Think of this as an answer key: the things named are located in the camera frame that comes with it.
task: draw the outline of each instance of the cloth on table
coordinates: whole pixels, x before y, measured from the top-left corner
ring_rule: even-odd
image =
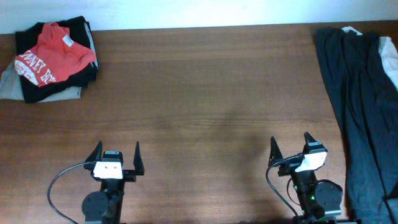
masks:
[[[91,37],[90,25],[85,21],[83,16],[69,19],[67,21],[59,21],[57,24],[61,27],[69,28],[70,38],[74,42],[87,48],[93,47],[93,42],[91,41],[90,43],[90,38],[88,37],[89,35]],[[16,32],[16,49],[18,55],[23,54],[37,44],[37,40],[42,32],[43,26],[44,23],[39,22],[24,32]],[[64,82],[50,83],[42,87],[34,85],[25,77],[20,77],[25,102],[34,103],[43,100],[46,97],[54,93],[59,93],[71,86],[87,87],[88,82],[96,80],[96,73],[98,71],[98,67],[96,66],[97,64],[98,63],[96,62],[90,63],[80,72],[69,76],[69,78]]]
[[[80,93],[81,87],[71,86],[59,93],[52,94],[51,96],[39,102],[43,103],[50,101],[79,99]],[[12,61],[1,74],[0,99],[24,100],[20,76],[14,69],[14,61]]]
[[[350,26],[341,29],[346,33],[352,30],[356,35],[362,35],[362,33]],[[380,37],[379,54],[384,72],[391,79],[398,91],[398,53],[390,37]]]
[[[315,45],[346,143],[348,207],[361,223],[397,222],[398,92],[384,72],[379,36],[325,28]]]
[[[94,52],[69,38],[69,28],[44,24],[37,45],[15,59],[19,75],[38,87],[62,82],[95,61]]]

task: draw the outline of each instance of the wood grain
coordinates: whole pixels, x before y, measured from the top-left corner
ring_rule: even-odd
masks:
[[[47,186],[100,139],[104,150],[123,152],[127,169],[141,144],[146,175],[126,185],[124,222],[290,219],[265,180],[271,136],[291,156],[310,132],[330,152],[318,178],[345,186],[341,134],[312,40],[317,27],[345,25],[94,32],[100,72],[82,99],[0,101],[0,222],[66,223],[47,204]],[[398,37],[396,21],[350,25]],[[2,69],[13,38],[0,36]],[[288,178],[271,173],[286,197]],[[79,168],[59,179],[52,198],[83,223],[81,202],[99,187]]]

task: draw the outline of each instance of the red t-shirt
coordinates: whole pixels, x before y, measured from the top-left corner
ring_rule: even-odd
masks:
[[[95,61],[95,54],[69,37],[69,28],[44,24],[37,45],[15,58],[15,69],[37,86],[62,82]]]

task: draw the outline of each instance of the folded clothes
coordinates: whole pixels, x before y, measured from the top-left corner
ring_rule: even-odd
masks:
[[[59,93],[52,94],[40,102],[79,99],[81,87],[69,87]],[[20,75],[14,69],[14,61],[1,74],[0,99],[24,100],[22,94]]]
[[[91,48],[94,51],[90,25],[85,21],[83,16],[69,19],[67,21],[59,21],[57,24],[61,27],[69,28],[71,40],[84,47]],[[18,55],[25,53],[37,44],[39,35],[42,33],[43,26],[44,23],[40,22],[24,32],[16,32],[16,49]],[[69,76],[67,80],[58,83],[50,83],[42,87],[38,87],[31,83],[25,77],[20,77],[25,102],[38,102],[71,86],[87,87],[88,82],[96,80],[96,72],[98,71],[97,64],[98,63],[96,61],[90,63],[80,72]]]
[[[38,87],[62,82],[95,61],[94,52],[69,37],[69,28],[44,24],[37,45],[15,59],[19,75]]]

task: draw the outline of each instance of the white wall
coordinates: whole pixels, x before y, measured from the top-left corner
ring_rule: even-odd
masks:
[[[0,33],[83,15],[93,30],[398,19],[398,0],[1,0]]]

